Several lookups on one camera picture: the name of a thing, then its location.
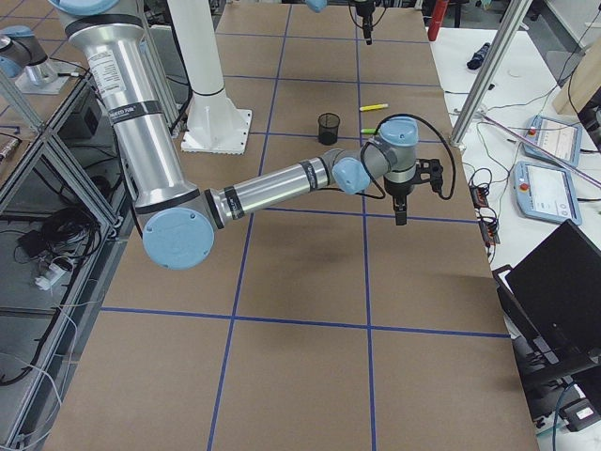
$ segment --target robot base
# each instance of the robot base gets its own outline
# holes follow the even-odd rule
[[[246,149],[252,119],[251,110],[237,109],[224,92],[209,98],[194,95],[181,149],[240,155]]]
[[[53,70],[58,73],[71,73],[74,69],[71,64],[55,61],[52,62],[52,67]],[[69,77],[57,77],[55,80],[46,85],[37,86],[31,83],[27,72],[24,71],[21,75],[19,75],[17,80],[15,80],[15,85],[23,94],[43,94],[47,96],[56,96],[60,94],[61,89],[69,80]]]

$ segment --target red object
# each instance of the red object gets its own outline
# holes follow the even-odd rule
[[[436,40],[436,37],[439,35],[442,19],[444,19],[444,13],[447,12],[448,6],[449,0],[437,0],[434,12],[432,13],[432,19],[430,19],[430,26],[428,27],[428,39],[430,39],[430,42]]]

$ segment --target light blue joint cap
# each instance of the light blue joint cap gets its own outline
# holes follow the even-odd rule
[[[119,3],[119,0],[48,0],[51,5],[74,16],[102,14]]]
[[[8,78],[15,78],[23,71],[23,68],[13,60],[0,56],[0,70],[2,70]]]
[[[31,38],[34,32],[25,25],[12,25],[0,30],[0,35],[7,35],[9,38]]]
[[[420,140],[417,122],[412,117],[393,117],[379,128],[379,135],[391,146],[410,148]]]
[[[304,3],[313,12],[321,12],[328,5],[328,0],[305,0]]]
[[[198,211],[175,207],[156,213],[144,227],[143,243],[156,264],[187,270],[207,258],[215,232]]]
[[[363,164],[354,158],[343,158],[331,171],[340,189],[347,194],[363,191],[371,181]]]

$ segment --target white pillar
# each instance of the white pillar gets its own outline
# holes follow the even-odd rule
[[[193,89],[187,151],[243,153],[252,112],[238,110],[228,99],[208,0],[168,0],[177,40]]]

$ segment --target white table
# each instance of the white table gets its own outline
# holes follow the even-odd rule
[[[467,94],[470,91],[477,71],[466,67],[467,61],[485,42],[494,38],[494,30],[474,29],[440,29],[436,42],[433,42],[432,52],[439,72],[440,83],[445,91],[445,100],[451,115],[451,120],[456,120],[455,109],[460,110]],[[484,106],[492,108],[498,105],[526,103],[536,97],[548,93],[554,86],[555,80],[548,70],[545,61],[539,55],[536,47],[526,32],[516,34],[509,52],[503,59],[497,74],[493,79],[495,87],[489,90],[484,99]],[[528,127],[537,114],[556,117],[570,123],[576,122],[576,117],[562,117],[555,113],[551,105],[559,88],[548,97],[533,101],[527,106],[513,106],[503,109],[492,109],[488,114],[508,127]],[[466,149],[463,161],[476,168],[487,167],[494,179],[504,179],[506,172],[495,162],[490,160],[485,153],[485,146],[477,133],[477,120],[474,120],[463,139]],[[480,125],[480,132],[490,150],[490,154],[506,167],[513,165],[517,152],[518,161],[532,161],[526,157],[518,144],[507,141],[509,137],[503,131],[490,125]],[[594,144],[587,133],[584,133],[582,148],[594,149]],[[465,166],[466,176],[472,173],[471,168]],[[601,155],[581,154],[578,168],[584,170],[596,179],[601,179]],[[573,176],[578,197],[597,198],[601,192],[589,183]],[[491,268],[496,269],[502,265],[515,266],[544,238],[546,238],[557,225],[525,218],[519,211],[513,190],[513,173],[505,189],[504,183],[495,183],[491,187],[488,201],[491,207],[500,214],[499,235],[501,244],[497,246],[496,255],[491,262]],[[601,203],[580,203],[583,223],[582,231],[597,245],[601,247]],[[578,433],[567,433],[558,429],[557,446],[563,451],[588,451],[599,449],[601,442],[601,424],[593,425]],[[541,450],[551,449],[551,434],[542,434],[539,437]]]

